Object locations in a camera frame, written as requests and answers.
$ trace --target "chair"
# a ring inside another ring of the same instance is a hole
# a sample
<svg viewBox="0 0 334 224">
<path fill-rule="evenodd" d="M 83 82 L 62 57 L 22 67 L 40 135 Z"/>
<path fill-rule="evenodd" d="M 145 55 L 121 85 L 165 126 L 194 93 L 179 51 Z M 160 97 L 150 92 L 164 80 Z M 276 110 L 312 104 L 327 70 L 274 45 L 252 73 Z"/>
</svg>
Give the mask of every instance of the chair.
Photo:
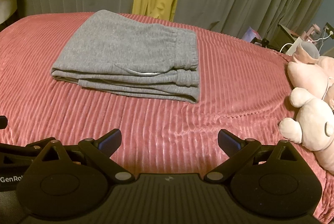
<svg viewBox="0 0 334 224">
<path fill-rule="evenodd" d="M 0 0 L 0 24 L 9 19 L 17 10 L 16 0 Z"/>
</svg>

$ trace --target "stuffed animal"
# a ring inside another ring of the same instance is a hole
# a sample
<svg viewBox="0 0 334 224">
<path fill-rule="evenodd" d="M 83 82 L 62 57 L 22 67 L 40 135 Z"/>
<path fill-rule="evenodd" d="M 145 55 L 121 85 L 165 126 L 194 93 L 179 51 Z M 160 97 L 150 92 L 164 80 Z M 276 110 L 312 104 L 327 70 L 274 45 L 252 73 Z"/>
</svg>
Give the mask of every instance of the stuffed animal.
<svg viewBox="0 0 334 224">
<path fill-rule="evenodd" d="M 288 63 L 288 77 L 293 87 L 306 89 L 334 110 L 334 59 L 317 51 L 311 42 L 301 43 Z"/>
<path fill-rule="evenodd" d="M 314 152 L 319 164 L 334 174 L 334 114 L 326 102 L 306 89 L 294 88 L 290 102 L 300 108 L 296 120 L 284 118 L 278 125 L 289 141 Z"/>
</svg>

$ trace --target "gray sweatpants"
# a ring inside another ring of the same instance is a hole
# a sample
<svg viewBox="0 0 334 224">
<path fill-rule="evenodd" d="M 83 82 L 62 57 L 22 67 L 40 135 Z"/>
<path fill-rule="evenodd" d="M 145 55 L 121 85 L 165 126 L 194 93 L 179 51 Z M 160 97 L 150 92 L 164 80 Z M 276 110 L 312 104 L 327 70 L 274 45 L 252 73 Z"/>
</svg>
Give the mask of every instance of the gray sweatpants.
<svg viewBox="0 0 334 224">
<path fill-rule="evenodd" d="M 196 103 L 196 34 L 101 10 L 70 38 L 53 64 L 51 75 L 120 95 Z"/>
</svg>

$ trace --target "charging cable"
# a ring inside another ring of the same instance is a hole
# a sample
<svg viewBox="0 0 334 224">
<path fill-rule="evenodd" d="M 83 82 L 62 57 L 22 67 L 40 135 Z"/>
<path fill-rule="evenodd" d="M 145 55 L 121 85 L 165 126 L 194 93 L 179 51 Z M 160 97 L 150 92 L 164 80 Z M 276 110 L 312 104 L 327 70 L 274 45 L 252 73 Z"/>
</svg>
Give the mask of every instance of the charging cable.
<svg viewBox="0 0 334 224">
<path fill-rule="evenodd" d="M 334 78 L 332 78 L 332 77 L 328 78 L 326 92 L 325 92 L 324 96 L 322 97 L 322 100 L 324 100 L 324 98 L 325 98 L 325 96 L 326 96 L 326 94 L 327 94 L 327 92 L 329 90 L 329 79 L 333 79 L 334 80 Z"/>
<path fill-rule="evenodd" d="M 329 36 L 324 37 L 324 36 L 325 36 L 325 33 L 326 33 L 326 31 L 327 31 L 327 29 L 328 29 L 328 27 L 325 28 L 325 30 L 324 30 L 324 34 L 323 34 L 323 37 L 322 37 L 322 38 L 319 38 L 319 39 L 317 39 L 317 40 L 310 40 L 309 42 L 318 42 L 319 40 L 326 40 L 326 39 L 329 38 L 331 35 L 333 35 L 333 31 L 330 31 L 330 32 L 329 32 Z"/>
<path fill-rule="evenodd" d="M 286 44 L 281 48 L 280 52 L 282 52 L 282 50 L 284 49 L 284 47 L 285 47 L 286 45 L 293 45 L 293 44 L 292 44 L 292 43 L 286 43 Z"/>
<path fill-rule="evenodd" d="M 325 32 L 326 32 L 327 29 L 328 29 L 327 27 L 324 27 L 324 32 L 323 32 L 322 37 L 325 36 Z M 324 40 L 321 41 L 321 46 L 320 46 L 320 48 L 317 48 L 319 53 L 320 53 L 320 50 L 321 50 L 321 48 L 322 48 L 323 45 L 324 45 Z"/>
</svg>

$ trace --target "pink blanket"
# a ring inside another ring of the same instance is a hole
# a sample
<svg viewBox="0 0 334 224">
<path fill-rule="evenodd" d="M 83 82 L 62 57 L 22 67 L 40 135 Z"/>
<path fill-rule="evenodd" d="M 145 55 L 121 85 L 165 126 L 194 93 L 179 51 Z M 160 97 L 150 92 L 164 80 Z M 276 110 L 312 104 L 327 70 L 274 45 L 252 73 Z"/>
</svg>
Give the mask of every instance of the pink blanket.
<svg viewBox="0 0 334 224">
<path fill-rule="evenodd" d="M 24 146 L 54 136 L 68 145 L 119 128 L 123 142 L 112 159 L 130 172 L 204 175 L 227 159 L 217 144 L 221 128 L 263 144 L 282 138 L 278 122 L 294 116 L 287 101 L 289 58 L 201 28 L 125 15 L 197 33 L 201 77 L 197 104 L 130 98 L 55 81 L 50 76 L 52 64 L 89 16 L 29 16 L 0 33 L 0 115 L 9 119 L 0 142 Z M 328 223 L 334 217 L 334 177 L 317 164 L 312 152 L 296 148 L 321 181 L 324 193 L 315 216 Z"/>
</svg>

